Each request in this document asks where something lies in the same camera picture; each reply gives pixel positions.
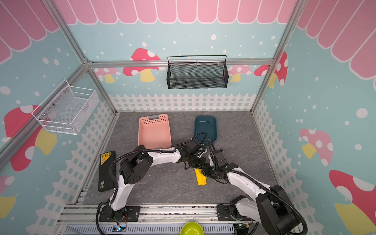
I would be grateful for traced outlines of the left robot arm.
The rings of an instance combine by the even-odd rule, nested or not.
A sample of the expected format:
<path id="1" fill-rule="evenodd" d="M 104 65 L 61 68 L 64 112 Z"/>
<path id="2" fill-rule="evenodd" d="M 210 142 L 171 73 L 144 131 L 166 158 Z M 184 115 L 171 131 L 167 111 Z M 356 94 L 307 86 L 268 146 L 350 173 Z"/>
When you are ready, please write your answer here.
<path id="1" fill-rule="evenodd" d="M 203 140 L 196 140 L 199 136 L 205 139 L 207 133 L 200 132 L 189 141 L 173 145 L 169 149 L 147 149 L 140 145 L 115 159 L 108 167 L 114 192 L 110 199 L 100 203 L 99 213 L 108 213 L 108 216 L 112 217 L 114 213 L 125 209 L 134 185 L 145 177 L 152 166 L 184 163 L 186 169 L 203 169 L 206 159 L 202 155 L 206 148 Z"/>

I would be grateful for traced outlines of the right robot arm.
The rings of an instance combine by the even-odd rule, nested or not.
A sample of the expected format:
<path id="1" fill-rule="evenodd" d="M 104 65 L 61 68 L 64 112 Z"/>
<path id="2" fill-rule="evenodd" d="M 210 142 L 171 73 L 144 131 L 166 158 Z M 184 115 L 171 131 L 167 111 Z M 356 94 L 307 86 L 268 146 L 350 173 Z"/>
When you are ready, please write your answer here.
<path id="1" fill-rule="evenodd" d="M 209 157 L 213 165 L 205 166 L 204 175 L 223 184 L 238 187 L 248 197 L 242 198 L 234 205 L 236 212 L 262 224 L 269 235 L 294 235 L 295 228 L 302 226 L 299 235 L 308 233 L 304 217 L 291 202 L 286 191 L 279 185 L 263 184 L 245 173 L 238 165 L 228 163 L 223 157 L 222 149 L 215 149 L 211 140 L 208 141 Z"/>

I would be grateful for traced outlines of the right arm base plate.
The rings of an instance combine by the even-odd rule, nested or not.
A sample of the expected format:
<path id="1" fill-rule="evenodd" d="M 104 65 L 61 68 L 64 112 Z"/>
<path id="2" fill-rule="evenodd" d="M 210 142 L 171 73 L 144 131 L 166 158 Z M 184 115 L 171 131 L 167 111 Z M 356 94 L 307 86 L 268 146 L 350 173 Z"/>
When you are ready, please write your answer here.
<path id="1" fill-rule="evenodd" d="M 218 204 L 216 206 L 216 212 L 218 221 L 243 221 L 243 217 L 239 215 L 230 204 Z"/>

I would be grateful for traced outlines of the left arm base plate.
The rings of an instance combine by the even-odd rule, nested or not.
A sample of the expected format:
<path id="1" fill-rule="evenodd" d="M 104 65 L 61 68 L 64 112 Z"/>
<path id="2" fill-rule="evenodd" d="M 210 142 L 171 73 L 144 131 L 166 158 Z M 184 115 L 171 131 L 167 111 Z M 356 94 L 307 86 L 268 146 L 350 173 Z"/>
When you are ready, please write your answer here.
<path id="1" fill-rule="evenodd" d="M 140 216 L 140 206 L 126 206 L 115 211 L 105 205 L 99 211 L 99 222 L 137 222 Z"/>

